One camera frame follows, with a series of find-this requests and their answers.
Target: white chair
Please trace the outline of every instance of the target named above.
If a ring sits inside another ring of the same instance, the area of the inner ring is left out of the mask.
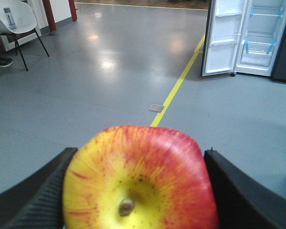
[[[13,18],[15,20],[15,24],[17,26],[16,29],[11,30],[9,28],[8,20],[3,10],[4,8],[10,8]],[[36,32],[36,29],[35,29],[36,26],[37,26],[37,22],[36,22],[35,16],[32,12],[31,7],[27,3],[22,2],[20,0],[0,0],[0,36],[5,35],[5,36],[14,37],[16,55],[17,55],[17,49],[18,49],[27,71],[28,71],[28,67],[23,58],[23,55],[22,55],[22,52],[21,52],[21,49],[20,49],[20,46],[17,40],[17,34],[22,34],[22,33],[31,32],[31,31],[35,32],[45,52],[49,56],[48,51],[44,47],[38,33]]]

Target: white wall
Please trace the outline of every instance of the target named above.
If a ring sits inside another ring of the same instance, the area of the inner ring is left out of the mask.
[[[55,22],[71,17],[69,0],[50,0]]]
[[[44,11],[42,0],[30,0],[37,23],[40,29],[48,26],[47,16]],[[71,17],[69,0],[50,0],[55,22],[60,22]]]

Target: black chair leg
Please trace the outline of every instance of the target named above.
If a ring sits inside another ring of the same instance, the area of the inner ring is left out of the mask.
[[[16,42],[15,42],[15,54],[16,54],[16,56],[18,55]]]
[[[21,55],[21,58],[22,58],[22,61],[23,61],[24,66],[25,66],[25,69],[28,71],[28,67],[27,67],[27,64],[26,64],[26,62],[25,62],[25,60],[24,60],[24,57],[23,57],[23,55],[22,55],[22,52],[21,52],[21,49],[20,49],[20,46],[19,46],[19,43],[18,43],[18,40],[17,40],[16,35],[14,36],[14,39],[15,39],[15,46],[16,46],[16,49],[18,49],[18,50],[19,50],[20,55]]]
[[[34,29],[34,32],[36,33],[38,40],[40,41],[41,45],[43,46],[43,49],[46,51],[47,55],[50,56],[48,51],[46,50],[46,47],[44,47],[44,45],[43,45],[43,43],[42,43],[42,41],[41,41],[41,39],[40,39],[36,29]]]

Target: gray floor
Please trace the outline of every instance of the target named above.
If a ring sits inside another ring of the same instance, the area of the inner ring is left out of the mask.
[[[0,192],[113,125],[150,125],[205,31],[204,10],[77,4],[78,21],[0,69]],[[201,54],[160,126],[213,147],[286,198],[286,84],[200,78]]]

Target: floor drain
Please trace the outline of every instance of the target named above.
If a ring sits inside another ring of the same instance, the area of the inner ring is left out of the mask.
[[[163,105],[153,104],[153,105],[151,105],[151,107],[149,108],[149,111],[156,112],[156,113],[161,113],[163,109],[164,109],[164,106],[163,106]]]

